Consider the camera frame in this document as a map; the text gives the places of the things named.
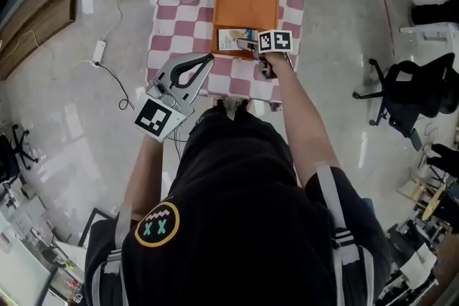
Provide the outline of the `person's black t-shirt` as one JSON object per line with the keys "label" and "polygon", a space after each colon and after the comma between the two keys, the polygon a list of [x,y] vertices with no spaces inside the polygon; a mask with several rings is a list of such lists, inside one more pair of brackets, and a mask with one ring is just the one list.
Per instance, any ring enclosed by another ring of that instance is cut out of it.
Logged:
{"label": "person's black t-shirt", "polygon": [[390,273],[384,232],[346,174],[331,169],[346,223],[337,229],[313,175],[296,181],[289,147],[246,111],[202,114],[168,196],[132,221],[120,272],[108,265],[116,220],[90,232],[87,306],[230,304],[336,306],[333,253],[355,244],[344,267],[346,306],[367,306]]}

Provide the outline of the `person's shoe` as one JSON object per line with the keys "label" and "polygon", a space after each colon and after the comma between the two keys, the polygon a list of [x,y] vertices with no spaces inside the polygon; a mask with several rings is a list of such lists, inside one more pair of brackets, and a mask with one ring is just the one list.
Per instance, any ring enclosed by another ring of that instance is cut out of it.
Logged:
{"label": "person's shoe", "polygon": [[251,100],[247,99],[237,99],[235,103],[235,114],[234,121],[243,121],[246,120],[249,116]]}
{"label": "person's shoe", "polygon": [[231,102],[228,102],[226,98],[218,97],[212,100],[213,108],[223,115],[229,117],[232,112]]}

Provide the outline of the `person's left forearm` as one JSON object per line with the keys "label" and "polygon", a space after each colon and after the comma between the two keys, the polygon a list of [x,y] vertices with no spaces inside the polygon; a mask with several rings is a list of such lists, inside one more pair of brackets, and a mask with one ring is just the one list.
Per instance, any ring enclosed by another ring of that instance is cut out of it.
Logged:
{"label": "person's left forearm", "polygon": [[161,201],[163,153],[163,143],[149,135],[143,137],[124,195],[135,221],[142,220]]}

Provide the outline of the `orange wooden box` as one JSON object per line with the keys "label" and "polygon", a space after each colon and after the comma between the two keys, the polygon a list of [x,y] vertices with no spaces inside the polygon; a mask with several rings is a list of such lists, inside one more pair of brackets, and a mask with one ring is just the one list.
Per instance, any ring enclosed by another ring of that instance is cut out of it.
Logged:
{"label": "orange wooden box", "polygon": [[220,51],[220,29],[254,29],[259,32],[278,28],[279,0],[215,0],[210,52],[226,57],[254,60],[249,51]]}

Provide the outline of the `wooden stool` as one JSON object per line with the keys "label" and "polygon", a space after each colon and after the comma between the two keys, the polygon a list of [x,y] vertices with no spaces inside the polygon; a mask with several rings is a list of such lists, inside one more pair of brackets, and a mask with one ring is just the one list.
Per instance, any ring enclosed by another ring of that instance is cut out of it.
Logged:
{"label": "wooden stool", "polygon": [[427,222],[439,206],[446,189],[447,185],[443,182],[435,186],[422,177],[414,176],[409,178],[396,192],[421,209],[420,219]]}

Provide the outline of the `person's right shoe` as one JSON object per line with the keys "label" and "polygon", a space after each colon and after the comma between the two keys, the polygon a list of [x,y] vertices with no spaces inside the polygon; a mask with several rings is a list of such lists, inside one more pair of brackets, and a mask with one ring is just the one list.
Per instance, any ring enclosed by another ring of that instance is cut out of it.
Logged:
{"label": "person's right shoe", "polygon": [[235,103],[235,114],[234,121],[243,121],[246,120],[249,116],[251,100],[247,99],[237,99]]}

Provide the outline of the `small black swivel chair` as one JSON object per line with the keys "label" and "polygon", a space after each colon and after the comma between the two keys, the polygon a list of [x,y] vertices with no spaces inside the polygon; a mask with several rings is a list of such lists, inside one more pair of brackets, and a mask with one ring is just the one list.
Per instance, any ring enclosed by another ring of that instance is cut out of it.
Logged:
{"label": "small black swivel chair", "polygon": [[24,150],[24,139],[30,134],[29,130],[23,130],[21,137],[18,138],[17,131],[18,124],[12,126],[12,133],[14,144],[5,135],[0,135],[0,184],[9,183],[18,178],[21,173],[18,160],[22,162],[23,166],[30,171],[31,166],[26,164],[26,161],[38,163],[39,159],[30,156]]}

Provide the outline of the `person's right forearm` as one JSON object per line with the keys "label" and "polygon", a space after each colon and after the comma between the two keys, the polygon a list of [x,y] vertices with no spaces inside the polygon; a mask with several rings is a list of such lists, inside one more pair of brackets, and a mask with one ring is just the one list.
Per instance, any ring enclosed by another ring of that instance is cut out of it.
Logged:
{"label": "person's right forearm", "polygon": [[316,165],[339,167],[325,125],[283,54],[265,55],[278,77],[288,145],[302,187],[316,174]]}

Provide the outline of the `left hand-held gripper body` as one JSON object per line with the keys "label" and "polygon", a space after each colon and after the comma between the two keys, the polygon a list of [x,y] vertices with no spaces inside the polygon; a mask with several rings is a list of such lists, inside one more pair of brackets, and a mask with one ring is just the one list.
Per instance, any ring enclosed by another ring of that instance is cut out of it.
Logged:
{"label": "left hand-held gripper body", "polygon": [[158,142],[164,142],[194,112],[190,97],[188,92],[153,80],[138,99],[135,127]]}

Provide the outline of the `white and blue packet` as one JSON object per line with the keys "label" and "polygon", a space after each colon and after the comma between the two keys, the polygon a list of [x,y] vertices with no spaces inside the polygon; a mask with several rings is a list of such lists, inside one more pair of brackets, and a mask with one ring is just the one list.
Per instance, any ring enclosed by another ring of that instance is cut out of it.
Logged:
{"label": "white and blue packet", "polygon": [[237,38],[256,40],[258,31],[255,29],[220,29],[218,31],[219,51],[244,51],[237,47]]}

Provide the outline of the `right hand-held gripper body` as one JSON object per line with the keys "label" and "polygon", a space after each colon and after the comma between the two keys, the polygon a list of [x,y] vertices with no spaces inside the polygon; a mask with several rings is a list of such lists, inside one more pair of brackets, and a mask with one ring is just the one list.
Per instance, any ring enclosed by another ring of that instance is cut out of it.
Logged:
{"label": "right hand-held gripper body", "polygon": [[255,46],[254,56],[259,61],[262,75],[265,79],[276,79],[272,65],[265,55],[271,52],[281,53],[285,61],[293,67],[289,54],[293,51],[293,39],[291,31],[269,30],[259,32]]}

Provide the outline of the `person's left shoe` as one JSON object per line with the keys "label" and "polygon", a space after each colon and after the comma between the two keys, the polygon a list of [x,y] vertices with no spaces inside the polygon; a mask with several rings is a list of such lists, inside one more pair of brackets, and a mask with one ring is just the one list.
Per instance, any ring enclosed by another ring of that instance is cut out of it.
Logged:
{"label": "person's left shoe", "polygon": [[232,112],[231,102],[228,102],[226,98],[218,97],[212,100],[213,108],[223,115],[229,117]]}

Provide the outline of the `pink white checkered tablecloth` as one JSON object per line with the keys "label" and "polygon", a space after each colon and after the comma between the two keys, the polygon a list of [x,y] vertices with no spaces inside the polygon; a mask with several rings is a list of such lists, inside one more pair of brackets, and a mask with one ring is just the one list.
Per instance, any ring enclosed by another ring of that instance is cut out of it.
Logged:
{"label": "pink white checkered tablecloth", "polygon": [[[199,0],[197,5],[183,5],[179,0],[158,0],[153,15],[153,29],[148,53],[147,78],[152,80],[167,60],[191,52],[209,54],[215,0]],[[292,65],[297,65],[305,0],[279,0],[278,28],[291,31]],[[263,77],[259,62],[214,54],[202,95],[248,97],[279,103],[278,81]]]}

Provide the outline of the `white power strip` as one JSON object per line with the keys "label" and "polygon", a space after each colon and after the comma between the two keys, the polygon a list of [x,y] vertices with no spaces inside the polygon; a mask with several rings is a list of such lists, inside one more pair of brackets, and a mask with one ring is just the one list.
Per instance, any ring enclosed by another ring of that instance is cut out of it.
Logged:
{"label": "white power strip", "polygon": [[95,50],[93,52],[92,65],[99,67],[102,64],[103,56],[105,54],[106,42],[99,40],[96,42]]}

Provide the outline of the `wooden floor platform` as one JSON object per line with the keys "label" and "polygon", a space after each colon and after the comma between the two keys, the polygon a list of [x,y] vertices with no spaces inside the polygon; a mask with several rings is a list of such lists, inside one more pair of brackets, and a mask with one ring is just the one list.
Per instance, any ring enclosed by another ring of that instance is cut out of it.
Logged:
{"label": "wooden floor platform", "polygon": [[23,0],[0,26],[0,81],[76,19],[76,0]]}

